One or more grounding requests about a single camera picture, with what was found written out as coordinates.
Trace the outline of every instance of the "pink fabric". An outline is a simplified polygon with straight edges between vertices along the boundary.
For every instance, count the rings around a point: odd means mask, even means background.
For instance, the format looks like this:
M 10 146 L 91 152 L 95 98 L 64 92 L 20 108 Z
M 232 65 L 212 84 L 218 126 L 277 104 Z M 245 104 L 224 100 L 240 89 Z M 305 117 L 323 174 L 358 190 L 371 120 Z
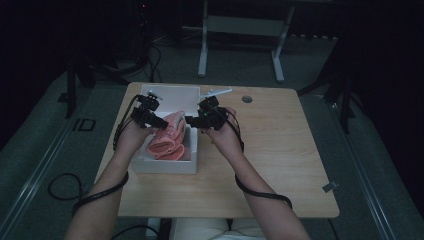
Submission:
M 150 143 L 147 152 L 155 156 L 157 160 L 178 160 L 184 154 L 182 144 L 185 133 L 185 112 L 178 111 L 163 118 L 167 121 L 166 129 L 159 129 Z

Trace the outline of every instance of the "cardboard box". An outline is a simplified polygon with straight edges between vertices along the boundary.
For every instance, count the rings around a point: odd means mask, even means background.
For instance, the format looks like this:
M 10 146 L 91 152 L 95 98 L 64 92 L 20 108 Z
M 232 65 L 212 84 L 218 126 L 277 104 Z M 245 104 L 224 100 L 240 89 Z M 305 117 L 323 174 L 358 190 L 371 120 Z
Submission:
M 198 116 L 197 109 L 200 96 L 199 87 L 189 86 L 164 86 L 144 84 L 141 94 L 146 96 L 147 92 L 163 98 L 159 100 L 159 107 L 155 114 L 165 117 L 179 110 L 185 111 L 186 116 Z M 172 174 L 196 174 L 197 173 L 197 142 L 198 130 L 186 125 L 183 145 L 189 148 L 187 159 L 181 160 L 156 160 L 154 156 L 146 151 L 147 144 L 153 136 L 149 136 L 143 146 L 134 154 L 131 161 L 133 170 L 137 173 L 172 173 Z

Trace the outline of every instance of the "person's leg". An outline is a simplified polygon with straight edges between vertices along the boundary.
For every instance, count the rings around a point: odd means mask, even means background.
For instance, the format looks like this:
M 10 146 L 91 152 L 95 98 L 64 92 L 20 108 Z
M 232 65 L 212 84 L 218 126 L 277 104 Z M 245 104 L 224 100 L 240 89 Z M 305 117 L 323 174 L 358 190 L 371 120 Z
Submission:
M 169 240 L 206 240 L 221 236 L 228 231 L 225 219 L 220 218 L 173 218 Z
M 233 220 L 231 231 L 226 234 L 261 237 L 265 239 L 261 227 L 254 218 L 238 218 Z

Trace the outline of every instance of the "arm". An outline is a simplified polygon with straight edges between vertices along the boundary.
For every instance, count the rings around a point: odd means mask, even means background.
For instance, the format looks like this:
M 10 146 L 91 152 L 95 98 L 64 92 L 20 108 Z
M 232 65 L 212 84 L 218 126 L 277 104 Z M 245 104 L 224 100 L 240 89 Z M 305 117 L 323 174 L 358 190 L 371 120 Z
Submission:
M 115 153 L 87 196 L 116 186 L 127 173 L 134 153 L 152 128 L 140 128 L 131 121 L 122 131 Z M 122 188 L 82 206 L 74 215 L 65 239 L 111 239 L 121 201 Z
M 234 125 L 233 116 L 229 115 L 228 120 Z M 239 140 L 228 123 L 219 131 L 204 131 L 228 160 L 244 186 L 256 192 L 275 194 L 244 156 Z M 267 239 L 309 239 L 304 226 L 286 203 L 246 193 L 244 196 Z

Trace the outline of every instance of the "person's right hand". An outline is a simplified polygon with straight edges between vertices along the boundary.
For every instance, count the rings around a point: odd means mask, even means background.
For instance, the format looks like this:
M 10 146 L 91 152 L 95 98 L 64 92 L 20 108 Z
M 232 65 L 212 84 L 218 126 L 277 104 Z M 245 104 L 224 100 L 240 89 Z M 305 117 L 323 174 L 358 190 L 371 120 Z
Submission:
M 237 129 L 234 116 L 236 111 L 230 107 L 226 108 L 230 113 L 228 114 L 228 121 Z M 227 159 L 234 159 L 243 151 L 240 146 L 240 141 L 234 130 L 226 122 L 219 131 L 213 129 L 202 129 L 213 141 L 219 152 Z

